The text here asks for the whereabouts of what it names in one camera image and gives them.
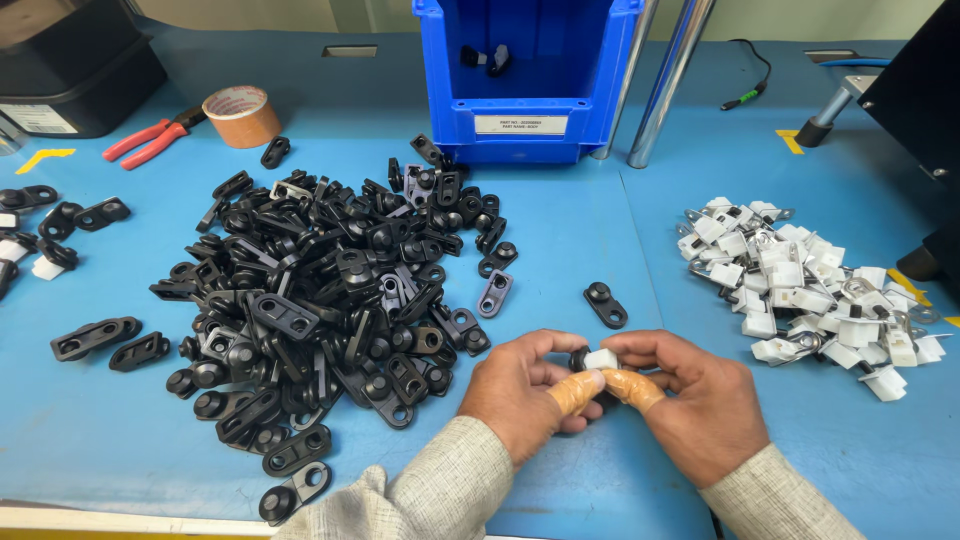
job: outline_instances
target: blue workbench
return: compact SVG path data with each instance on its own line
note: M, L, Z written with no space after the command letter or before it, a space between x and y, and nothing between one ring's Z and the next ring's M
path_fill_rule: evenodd
M0 394L6 412L0 498L257 519L261 494L279 482L262 472L260 456L220 444L212 423L195 420L193 399L181 401L163 389L186 360L172 353L121 374L107 369L110 350L61 364L48 342L88 322L134 316L144 322L143 333L162 331L179 343L196 308L161 302L147 287L190 259L182 248L198 236L194 227L212 202L210 191L240 169L256 185L271 185L301 168L358 188L364 178L385 182L389 157L419 162L407 141L420 131L429 134L420 39L194 32L141 22L155 36L170 82L103 139L34 138L0 160L3 187L48 184L62 200L84 206L118 196L133 212L96 233L73 233L64 245L78 251L81 265L52 282L29 273L35 256L25 259L23 274L0 303L0 366L8 381ZM321 58L326 45L371 42L379 45L373 59ZM950 451L958 433L949 418L957 412L949 385L958 375L960 341L945 343L944 362L901 370L910 382L908 395L893 404L880 403L840 368L803 361L772 370L749 357L750 339L739 335L739 318L715 298L713 287L686 273L676 252L672 225L682 210L716 195L796 207L796 223L847 247L846 261L854 265L892 266L932 231L927 220L946 207L913 160L861 111L844 112L822 148L790 154L774 130L798 129L835 90L837 72L808 63L801 44L760 46L774 49L771 89L749 107L721 113L720 103L759 77L736 45L701 45L644 171L627 167L623 155L662 54L660 43L641 59L609 160L474 167L469 183L499 195L509 222L504 239L520 251L510 267L516 281L504 310L481 325L494 344L549 327L581 333L596 346L611 331L581 292L604 281L630 312L626 330L666 327L750 365L774 439L865 533L895 538L907 528L923 528L942 536L952 530L947 513L960 493L956 452ZM877 56L897 47L857 44L861 53ZM292 140L294 150L278 170L259 165L262 149L228 148L208 122L131 172L100 158L121 136L238 84L267 89L283 134ZM40 148L76 153L15 176ZM854 197L874 211L852 205ZM42 213L29 214L23 230L34 230ZM464 254L441 261L445 298L451 307L473 310L484 281L476 275L480 257L469 247L472 237L463 237ZM931 288L937 307L957 313L939 288ZM331 489L353 482L373 463L390 474L399 471L454 414L470 370L482 358L461 354L448 395L419 405L407 430L389 429L348 399L338 403L324 421L334 440L334 451L324 458L333 471ZM712 525L695 489L639 415L616 407L584 434L554 437L516 477L488 531L564 539L707 538Z

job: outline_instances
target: brown tape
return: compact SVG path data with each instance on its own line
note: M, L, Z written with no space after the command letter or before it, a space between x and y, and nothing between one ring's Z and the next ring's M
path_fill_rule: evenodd
M227 146L253 148L280 135L280 121L256 86L231 86L204 100L204 112Z
M632 405L640 414L646 414L656 402L666 397L663 390L649 377L623 369L605 369L600 373L607 381L606 390Z
M557 400L564 414L580 414L600 389L590 371L582 371L554 384L546 393Z

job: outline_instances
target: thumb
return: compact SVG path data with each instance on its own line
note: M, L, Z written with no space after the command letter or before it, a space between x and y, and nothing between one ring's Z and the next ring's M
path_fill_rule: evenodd
M580 414L593 396L604 389L606 381L600 370L589 369L574 373L546 391L560 406L561 416Z
M640 373L623 369L605 369L602 373L607 381L607 391L621 402L632 405L640 414L646 414L656 402L666 398L655 382Z

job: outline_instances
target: tape roll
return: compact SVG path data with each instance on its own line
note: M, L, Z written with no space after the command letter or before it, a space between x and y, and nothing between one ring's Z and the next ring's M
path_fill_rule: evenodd
M253 148L280 135L280 121L256 86L230 86L204 100L204 112L227 146Z

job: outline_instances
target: bin label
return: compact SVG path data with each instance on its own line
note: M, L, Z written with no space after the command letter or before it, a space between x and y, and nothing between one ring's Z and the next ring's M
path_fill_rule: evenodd
M74 134L77 129L57 114L49 105L3 105L2 110L10 120L34 134Z
M484 134L565 135L566 116L473 116L475 131Z

